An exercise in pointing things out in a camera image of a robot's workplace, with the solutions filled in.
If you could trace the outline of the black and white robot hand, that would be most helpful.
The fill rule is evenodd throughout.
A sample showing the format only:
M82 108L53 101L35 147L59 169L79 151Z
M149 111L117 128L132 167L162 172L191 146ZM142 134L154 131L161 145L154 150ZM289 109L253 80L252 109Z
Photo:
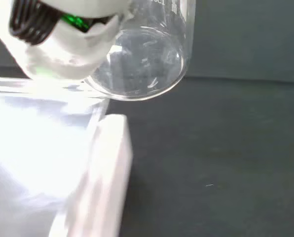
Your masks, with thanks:
M129 0L0 0L0 40L31 79L83 80L104 61Z

